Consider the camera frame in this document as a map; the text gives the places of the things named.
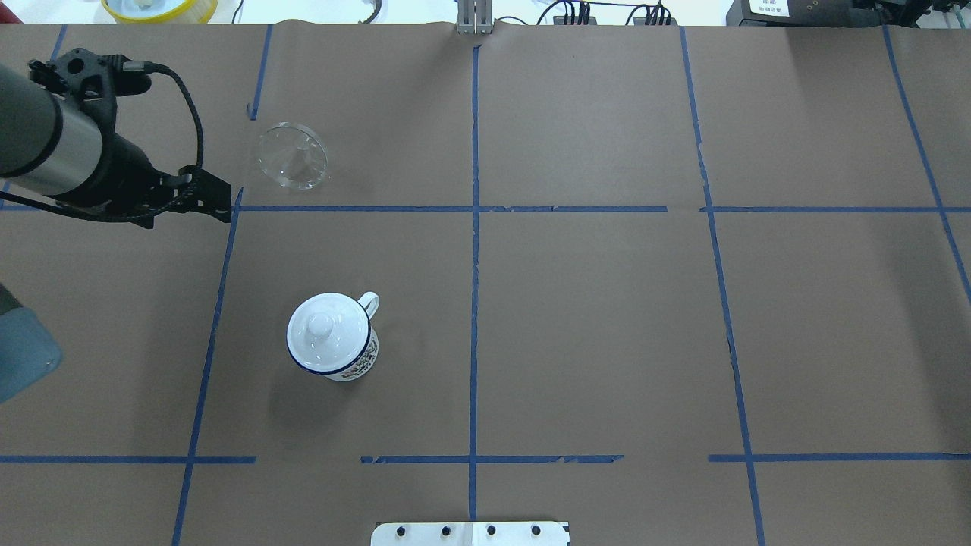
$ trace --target blue tape line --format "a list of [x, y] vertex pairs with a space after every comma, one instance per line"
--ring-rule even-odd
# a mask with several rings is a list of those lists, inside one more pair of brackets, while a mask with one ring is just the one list
[[362, 457], [361, 464], [466, 464], [467, 455], [378, 455]]
[[463, 206], [397, 206], [397, 205], [243, 205], [247, 212], [328, 212], [328, 213], [471, 213]]
[[484, 213], [666, 213], [667, 207], [573, 207], [573, 206], [512, 206], [482, 207]]
[[185, 456], [124, 456], [124, 455], [4, 455], [3, 463], [24, 464], [185, 464]]
[[[3, 191], [6, 191], [7, 193], [10, 192], [10, 181], [9, 180], [4, 183], [4, 185], [3, 185]], [[5, 201], [3, 199], [0, 199], [0, 211], [3, 210], [4, 203], [5, 203]]]
[[728, 354], [731, 359], [732, 375], [735, 380], [735, 403], [738, 407], [739, 427], [742, 430], [742, 447], [745, 450], [746, 470], [749, 474], [749, 496], [752, 499], [752, 513], [755, 522], [755, 538], [758, 546], [765, 546], [765, 532], [762, 526], [762, 508], [758, 500], [758, 486], [755, 481], [755, 464], [752, 462], [752, 441], [749, 437], [749, 418], [745, 410], [745, 396], [742, 393], [742, 374], [738, 367], [738, 354], [735, 349], [735, 334], [732, 330], [731, 310], [728, 307], [728, 290], [725, 287], [724, 269], [721, 265], [721, 249], [719, 247], [718, 230], [715, 224], [712, 190], [708, 181], [708, 169], [705, 158], [701, 154], [701, 124], [698, 119], [698, 106], [694, 96], [694, 79], [691, 76], [691, 61], [687, 54], [687, 34], [683, 26], [678, 27], [681, 32], [681, 51], [685, 62], [685, 79], [687, 81], [687, 98], [691, 107], [691, 122], [694, 125], [694, 144], [698, 153], [698, 168], [705, 190], [705, 206], [708, 210], [708, 230], [712, 238], [712, 251], [715, 254], [715, 271], [719, 280], [721, 296], [721, 313], [725, 323], [725, 339], [728, 342]]
[[259, 111], [259, 98], [263, 94], [263, 77], [266, 75], [266, 58], [270, 55], [270, 38], [273, 36], [273, 25], [266, 25], [266, 36], [263, 38], [263, 56], [259, 61], [259, 75], [256, 76], [256, 93], [252, 96], [252, 102], [246, 105], [246, 112], [250, 115], [250, 120], [256, 119]]
[[[365, 212], [365, 213], [472, 213], [477, 207], [462, 205], [243, 205], [247, 212]], [[478, 207], [480, 213], [666, 213], [664, 206], [644, 207], [576, 207], [576, 206], [512, 206]]]
[[207, 455], [195, 456], [192, 458], [194, 464], [256, 464], [256, 457], [253, 456], [223, 456]]
[[[702, 207], [700, 212], [708, 212]], [[712, 207], [716, 213], [936, 213], [937, 207]]]
[[[0, 455], [0, 464], [186, 464], [186, 456], [153, 455]], [[256, 457], [196, 457], [196, 464], [254, 464]]]
[[544, 464], [551, 462], [610, 464], [623, 459], [623, 455], [479, 455], [478, 459], [482, 464]]
[[923, 140], [921, 139], [921, 133], [917, 129], [917, 122], [914, 121], [914, 113], [911, 112], [910, 101], [907, 100], [907, 92], [904, 90], [904, 83], [900, 78], [900, 71], [897, 70], [897, 59], [893, 54], [893, 43], [890, 40], [890, 31], [886, 24], [884, 24], [884, 43], [887, 44], [887, 57], [890, 61], [890, 70], [893, 71], [893, 78], [897, 82], [900, 102], [903, 104], [904, 113], [907, 115], [907, 122], [910, 124], [911, 134], [914, 135], [914, 143], [917, 145], [918, 154], [921, 155], [923, 172], [927, 175], [930, 192], [934, 194], [934, 202], [937, 204], [938, 212], [941, 215], [941, 223], [944, 225], [944, 232], [947, 234], [948, 244], [951, 246], [951, 254], [954, 256], [954, 263], [957, 265], [957, 274], [961, 278], [961, 284], [964, 285], [964, 295], [967, 297], [968, 302], [971, 303], [971, 283], [968, 283], [967, 271], [964, 269], [964, 260], [961, 259], [961, 253], [957, 249], [954, 234], [951, 233], [951, 223], [948, 221], [948, 213], [944, 209], [944, 201], [941, 199], [941, 192], [937, 188], [937, 181], [934, 180], [934, 171], [930, 168], [930, 161], [927, 159], [927, 152], [923, 147]]
[[477, 519], [479, 426], [479, 48], [472, 49], [472, 318], [469, 356], [469, 521]]
[[54, 49], [50, 52], [50, 60], [55, 60], [60, 54], [61, 45], [64, 44], [64, 35], [67, 34], [67, 25], [62, 24], [60, 32], [57, 33], [57, 41], [54, 42]]
[[176, 513], [176, 525], [172, 530], [172, 546], [179, 546], [179, 543], [182, 542], [182, 527], [185, 520], [185, 503], [188, 500], [189, 487], [192, 485], [192, 468], [193, 464], [191, 462], [185, 465], [182, 493], [179, 495], [179, 511]]
[[240, 204], [243, 202], [243, 190], [236, 194], [233, 205], [233, 218], [229, 225], [229, 236], [226, 238], [226, 254], [222, 258], [222, 274], [219, 276], [219, 290], [216, 295], [216, 309], [213, 311], [213, 325], [209, 332], [209, 346], [206, 349], [206, 363], [202, 368], [202, 380], [199, 384], [199, 397], [195, 404], [195, 418], [192, 422], [192, 436], [189, 439], [189, 461], [185, 464], [182, 493], [179, 495], [179, 511], [176, 513], [175, 529], [172, 531], [172, 545], [178, 546], [182, 540], [182, 526], [185, 519], [185, 505], [188, 502], [188, 491], [192, 485], [192, 466], [196, 448], [199, 445], [199, 428], [202, 426], [202, 413], [206, 407], [206, 393], [209, 391], [209, 376], [213, 369], [213, 356], [216, 353], [216, 333], [219, 328], [219, 318], [222, 315], [222, 300], [226, 290], [226, 276], [229, 273], [229, 259], [233, 255], [233, 242], [236, 239], [236, 226], [240, 218]]
[[[752, 455], [755, 462], [831, 461], [971, 461], [971, 453], [771, 453]], [[745, 462], [744, 455], [709, 455], [708, 462]]]
[[[623, 455], [477, 455], [476, 464], [541, 464], [575, 462], [610, 464]], [[361, 457], [361, 464], [457, 464], [469, 462], [467, 455], [378, 455]]]

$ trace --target black device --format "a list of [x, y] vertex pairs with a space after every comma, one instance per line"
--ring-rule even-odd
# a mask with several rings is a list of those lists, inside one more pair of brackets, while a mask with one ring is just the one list
[[963, 8], [969, 0], [734, 0], [728, 26], [822, 26], [860, 28], [917, 26], [929, 10]]
[[[202, 124], [182, 79], [169, 67], [120, 54], [74, 49], [32, 60], [29, 80], [0, 65], [0, 178], [56, 205], [7, 192], [0, 198], [62, 216], [152, 228], [163, 212], [231, 218], [231, 187], [202, 169]], [[117, 98], [151, 88], [149, 74], [171, 77], [196, 129], [196, 161], [176, 175], [156, 170], [115, 133]]]

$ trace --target gray object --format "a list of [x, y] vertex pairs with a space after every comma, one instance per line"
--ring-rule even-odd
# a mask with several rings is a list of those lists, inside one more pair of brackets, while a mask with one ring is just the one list
[[[553, 16], [552, 23], [557, 25], [566, 24], [566, 16]], [[596, 24], [596, 23], [597, 23], [597, 17], [590, 17], [590, 21], [585, 24]]]
[[[648, 19], [647, 17], [635, 17], [634, 18], [634, 26], [645, 26], [645, 25], [647, 25], [647, 19]], [[675, 19], [675, 18], [673, 18], [673, 17], [671, 17], [671, 18], [665, 17], [664, 20], [666, 22], [666, 24], [664, 26], [678, 26], [678, 20]]]
[[0, 403], [51, 373], [61, 358], [37, 315], [0, 285]]

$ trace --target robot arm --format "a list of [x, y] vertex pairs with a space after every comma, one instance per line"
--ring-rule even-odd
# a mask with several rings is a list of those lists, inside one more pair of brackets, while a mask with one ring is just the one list
[[[231, 187], [202, 169], [201, 122], [175, 72], [83, 49], [49, 63], [33, 60], [29, 67], [30, 81], [0, 66], [0, 178], [57, 204], [5, 192], [0, 198], [82, 220], [145, 228], [166, 211], [230, 221]], [[156, 170], [144, 152], [115, 133], [117, 98], [148, 91], [149, 73], [176, 81], [195, 122], [196, 162], [177, 175]]]

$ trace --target enamel mug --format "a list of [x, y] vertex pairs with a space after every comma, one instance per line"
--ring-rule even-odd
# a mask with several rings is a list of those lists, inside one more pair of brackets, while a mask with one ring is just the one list
[[300, 304], [286, 327], [286, 345], [300, 367], [334, 381], [353, 381], [378, 358], [371, 318], [381, 299], [367, 292], [357, 300], [322, 293]]

